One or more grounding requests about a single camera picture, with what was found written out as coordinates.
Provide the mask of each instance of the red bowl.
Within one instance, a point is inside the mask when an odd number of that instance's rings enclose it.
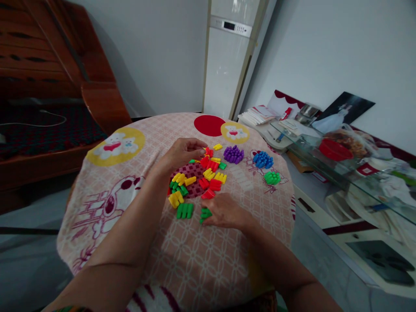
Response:
[[[329,159],[335,161],[342,161],[354,158],[354,155],[350,152],[349,149],[347,149],[338,142],[334,142],[328,139],[322,140],[321,145],[319,145],[319,150]]]

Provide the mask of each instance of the plastic bag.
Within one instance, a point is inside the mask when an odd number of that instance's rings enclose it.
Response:
[[[378,147],[371,135],[362,131],[355,131],[346,123],[343,123],[338,130],[326,133],[324,138],[340,143],[358,159],[380,156]]]

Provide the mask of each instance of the hand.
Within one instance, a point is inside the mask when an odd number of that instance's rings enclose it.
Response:
[[[196,138],[179,138],[162,157],[159,165],[171,173],[188,164],[191,159],[200,160],[207,146],[207,143]]]
[[[202,225],[242,230],[254,220],[252,215],[240,207],[229,193],[220,193],[212,199],[203,199],[201,204],[212,213],[212,216],[207,218]]]

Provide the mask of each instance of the tablecloth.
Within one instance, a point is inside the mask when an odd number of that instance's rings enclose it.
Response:
[[[222,160],[227,163],[227,168],[221,170],[227,174],[227,181],[221,192],[231,193],[289,247],[295,203],[285,160],[255,130],[239,123],[197,113],[165,114],[123,127],[88,152],[57,240],[58,253],[73,274],[81,270],[140,191],[152,165],[179,137],[197,137],[210,148],[220,143],[223,149],[214,152],[218,158],[227,146],[244,149],[244,159],[238,165]],[[270,169],[258,169],[253,163],[254,155],[262,150],[273,156]],[[200,179],[204,169],[193,163],[178,171]],[[268,171],[280,173],[279,184],[265,183],[263,176]],[[168,185],[160,187],[168,190]],[[192,218],[178,220],[176,210],[166,200],[143,286],[134,294],[127,311],[140,311],[143,301],[154,299],[151,289],[157,287],[166,296],[173,296],[180,309],[188,311],[241,304],[265,287],[245,237],[235,229],[202,227],[200,195],[204,191],[197,182],[188,191],[185,202],[195,204]]]

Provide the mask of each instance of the floor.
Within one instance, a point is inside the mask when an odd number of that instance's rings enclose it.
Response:
[[[25,187],[32,204],[0,216],[0,226],[60,227],[76,174]],[[55,236],[0,236],[0,311],[31,312],[47,305],[71,280],[56,253]],[[416,311],[416,300],[368,288],[348,266],[297,218],[292,249],[344,311]],[[286,307],[280,298],[279,305]]]

